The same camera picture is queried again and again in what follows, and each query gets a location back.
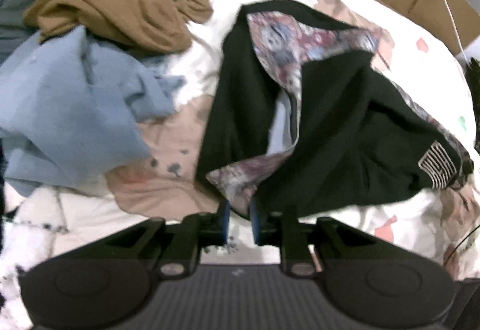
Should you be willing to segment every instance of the black cable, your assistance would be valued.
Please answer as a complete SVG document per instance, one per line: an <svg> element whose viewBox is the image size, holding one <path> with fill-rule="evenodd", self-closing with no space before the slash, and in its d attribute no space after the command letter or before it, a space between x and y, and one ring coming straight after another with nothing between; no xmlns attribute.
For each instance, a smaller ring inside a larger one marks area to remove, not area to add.
<svg viewBox="0 0 480 330"><path fill-rule="evenodd" d="M462 246L462 243L464 243L467 239L469 239L474 232L476 232L480 228L480 224L475 227L465 238L462 239L462 241L453 249L453 251L450 253L450 255L447 257L445 262L443 263L443 266L446 266L450 258L452 258L453 254L458 250L460 246Z"/></svg>

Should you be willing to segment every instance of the screw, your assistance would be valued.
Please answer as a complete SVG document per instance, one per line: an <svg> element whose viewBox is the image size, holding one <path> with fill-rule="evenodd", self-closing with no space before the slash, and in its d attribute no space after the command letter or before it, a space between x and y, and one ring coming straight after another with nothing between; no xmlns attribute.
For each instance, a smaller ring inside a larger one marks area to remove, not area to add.
<svg viewBox="0 0 480 330"><path fill-rule="evenodd" d="M306 262L298 262L292 266L291 272L296 276L311 276L315 273L315 267Z"/></svg>
<svg viewBox="0 0 480 330"><path fill-rule="evenodd" d="M185 267L182 264L173 262L171 264L162 265L160 271L165 276L179 276L185 271Z"/></svg>

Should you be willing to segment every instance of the american flag patch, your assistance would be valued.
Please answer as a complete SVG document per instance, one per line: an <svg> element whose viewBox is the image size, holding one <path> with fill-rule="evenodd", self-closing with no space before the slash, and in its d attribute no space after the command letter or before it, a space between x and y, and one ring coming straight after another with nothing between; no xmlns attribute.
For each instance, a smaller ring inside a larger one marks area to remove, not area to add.
<svg viewBox="0 0 480 330"><path fill-rule="evenodd" d="M447 188L450 180L457 174L457 168L438 141L433 142L418 161L418 167L429 175L433 189Z"/></svg>

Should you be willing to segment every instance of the bed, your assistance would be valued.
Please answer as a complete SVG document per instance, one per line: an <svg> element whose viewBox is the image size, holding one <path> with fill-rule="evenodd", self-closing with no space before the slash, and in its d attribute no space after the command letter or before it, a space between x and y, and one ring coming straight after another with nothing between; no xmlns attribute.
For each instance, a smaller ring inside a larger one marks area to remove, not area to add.
<svg viewBox="0 0 480 330"><path fill-rule="evenodd" d="M222 62L222 42L241 5L265 0L210 0L214 13L203 25L190 22L192 47L169 57L168 73L182 75L186 84L177 92L177 109L202 95L215 95ZM319 0L295 0L309 7ZM388 31L394 42L391 60L383 74L400 85L415 102L446 127L469 152L476 167L476 122L469 87L458 61L447 46L424 28L375 0L340 0L349 10ZM480 169L474 171L476 182ZM451 241L442 220L442 195L423 190L413 198L378 207L351 206L328 212L350 226L386 239L407 250L443 263ZM480 196L473 191L474 200ZM0 329L31 326L19 295L17 275L36 264L78 248L146 219L122 211L104 177L74 189L43 186L29 198L5 186L4 249L0 253L0 292L6 303ZM8 212L16 210L9 216ZM302 218L314 222L320 215ZM480 277L480 243L472 235L459 249L458 279ZM273 264L278 249L255 247L250 222L231 215L229 243L202 253L203 263Z"/></svg>

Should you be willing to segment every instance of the pile of clothes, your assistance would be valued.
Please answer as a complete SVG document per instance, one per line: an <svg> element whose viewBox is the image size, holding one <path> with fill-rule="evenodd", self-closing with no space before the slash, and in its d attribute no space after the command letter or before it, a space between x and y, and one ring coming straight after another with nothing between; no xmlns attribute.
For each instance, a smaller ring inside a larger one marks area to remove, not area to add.
<svg viewBox="0 0 480 330"><path fill-rule="evenodd" d="M0 70L8 182L27 197L148 157L137 123L174 114L184 83L165 76L166 55L187 50L186 23L211 14L209 0L34 1L23 22L38 31Z"/></svg>
<svg viewBox="0 0 480 330"><path fill-rule="evenodd" d="M22 200L54 199L39 230L22 209L10 224L42 253L0 254L8 303L68 233L59 193L180 221L219 198L306 217L427 188L451 194L450 240L469 231L469 151L386 76L392 36L340 0L298 1L0 0L3 176Z"/></svg>

